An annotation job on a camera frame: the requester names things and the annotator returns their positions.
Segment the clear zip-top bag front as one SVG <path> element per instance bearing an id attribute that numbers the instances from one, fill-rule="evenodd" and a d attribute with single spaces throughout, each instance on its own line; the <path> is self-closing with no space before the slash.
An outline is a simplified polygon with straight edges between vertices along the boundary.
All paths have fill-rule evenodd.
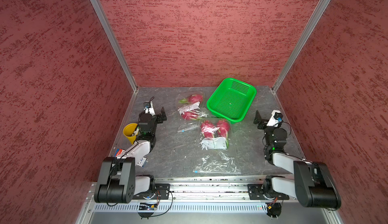
<path id="1" fill-rule="evenodd" d="M 216 128 L 217 122 L 222 118 L 207 118 L 200 121 L 199 133 L 196 139 L 196 161 L 194 163 L 194 173 L 201 174 L 220 174 L 220 175 L 237 175 L 241 173 L 240 166 L 237 160 L 236 144 L 233 139 L 232 124 L 229 122 L 230 131 L 228 133 L 228 148 L 221 150 L 203 150 L 200 142 L 204 139 L 201 133 L 201 124 L 208 120 Z M 219 137 L 218 132 L 215 133 L 215 138 Z"/>

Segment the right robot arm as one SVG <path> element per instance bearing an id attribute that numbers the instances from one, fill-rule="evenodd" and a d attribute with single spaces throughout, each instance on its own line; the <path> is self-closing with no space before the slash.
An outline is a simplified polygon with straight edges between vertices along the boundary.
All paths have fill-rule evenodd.
<path id="1" fill-rule="evenodd" d="M 270 119 L 263 119 L 258 111 L 255 112 L 254 124 L 264 131 L 265 160 L 293 175 L 292 180 L 268 175 L 262 185 L 264 197 L 276 200 L 284 194 L 296 198 L 303 207 L 338 210 L 342 200 L 327 165 L 286 153 L 289 134 L 282 128 L 283 123 L 283 114 L 279 110 L 273 110 Z"/>

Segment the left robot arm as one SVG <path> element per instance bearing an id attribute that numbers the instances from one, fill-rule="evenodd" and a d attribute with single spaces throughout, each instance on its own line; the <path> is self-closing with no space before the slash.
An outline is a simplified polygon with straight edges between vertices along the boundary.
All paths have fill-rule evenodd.
<path id="1" fill-rule="evenodd" d="M 165 109 L 159 114 L 146 108 L 139 114 L 139 134 L 134 144 L 117 157 L 106 157 L 100 169 L 94 200 L 114 206 L 119 203 L 130 203 L 139 193 L 156 192 L 152 175 L 136 175 L 135 166 L 155 147 L 157 125 L 167 120 Z"/>

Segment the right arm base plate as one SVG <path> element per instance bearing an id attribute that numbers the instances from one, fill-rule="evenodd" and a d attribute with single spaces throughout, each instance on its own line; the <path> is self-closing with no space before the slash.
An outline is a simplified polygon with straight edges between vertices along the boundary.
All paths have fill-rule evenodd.
<path id="1" fill-rule="evenodd" d="M 262 189 L 262 184 L 248 184 L 247 188 L 250 200 L 274 201 L 276 198 L 278 200 L 290 199 L 290 197 L 285 194 L 276 194 L 275 197 L 266 197 Z"/>

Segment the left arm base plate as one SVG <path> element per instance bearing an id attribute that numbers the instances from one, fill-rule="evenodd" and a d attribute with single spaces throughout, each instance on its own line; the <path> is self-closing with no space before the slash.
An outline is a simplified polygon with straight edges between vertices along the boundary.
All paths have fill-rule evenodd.
<path id="1" fill-rule="evenodd" d="M 155 185 L 155 190 L 151 192 L 142 192 L 139 194 L 134 195 L 133 200 L 168 200 L 170 197 L 170 184 L 166 183 L 159 183 Z"/>

